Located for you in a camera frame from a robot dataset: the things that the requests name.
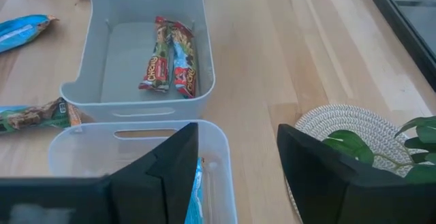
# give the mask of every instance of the plastic storage basket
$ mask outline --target plastic storage basket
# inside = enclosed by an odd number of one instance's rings
[[[50,145],[48,162],[55,176],[111,174],[147,154],[168,137],[124,138],[119,131],[181,129],[198,123],[203,163],[204,222],[237,223],[230,152],[224,132],[207,121],[89,123],[60,133]]]
[[[78,77],[61,86],[65,100],[98,122],[198,118],[215,84],[203,0],[91,2]],[[156,16],[193,30],[198,60],[193,99],[184,99],[174,85],[167,93],[138,90],[155,47]]]

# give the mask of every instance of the green wrapper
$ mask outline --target green wrapper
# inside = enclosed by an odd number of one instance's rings
[[[47,103],[44,106],[31,106],[19,110],[0,112],[0,133],[43,126],[60,128],[71,126],[67,102],[63,98],[58,98],[56,101]]]

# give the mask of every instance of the light wood surface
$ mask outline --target light wood surface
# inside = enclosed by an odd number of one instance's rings
[[[217,85],[204,119],[230,141],[240,223],[298,222],[275,142],[279,123],[294,124],[328,103],[362,106],[397,125],[436,111],[435,93],[371,0],[205,4]],[[89,6],[89,0],[0,0],[0,21],[27,14],[60,19],[33,43],[0,54],[0,105],[46,103],[76,78]],[[48,175],[47,149],[58,132],[1,136],[0,175]]]

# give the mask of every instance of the bin handle cutout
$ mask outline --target bin handle cutout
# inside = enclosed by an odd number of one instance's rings
[[[169,138],[177,132],[175,129],[135,129],[115,131],[114,137],[120,140],[134,140],[144,138]]]
[[[173,108],[132,108],[121,109],[112,112],[112,115],[117,117],[138,117],[138,116],[156,116],[156,115],[168,115],[175,113]]]

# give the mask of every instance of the green plant leaf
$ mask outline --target green plant leaf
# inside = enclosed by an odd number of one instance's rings
[[[425,160],[427,160],[428,162],[434,163],[436,164],[436,153],[429,153],[426,157]]]
[[[422,163],[426,161],[425,157],[428,154],[429,153],[415,153],[413,155],[410,155],[410,157],[414,160],[414,163]]]
[[[419,117],[414,118],[410,120],[409,122],[405,123],[400,131],[398,131],[395,134],[395,137],[397,137],[399,134],[403,133],[404,131],[407,131],[408,129],[411,129],[416,126],[427,126],[427,125],[433,125],[432,127],[436,127],[436,116],[431,117]]]
[[[422,143],[420,138],[410,138],[404,143],[407,148],[424,149],[430,153],[436,153],[436,144]]]
[[[415,165],[409,173],[407,173],[405,180],[415,184],[436,182],[436,166]]]
[[[363,163],[370,165],[374,163],[374,153],[364,143],[362,138],[354,132],[346,130],[335,131],[328,135],[328,138],[323,143],[354,159],[357,158]]]
[[[426,144],[436,143],[435,124],[418,125],[416,127],[416,133],[418,134],[421,142]]]

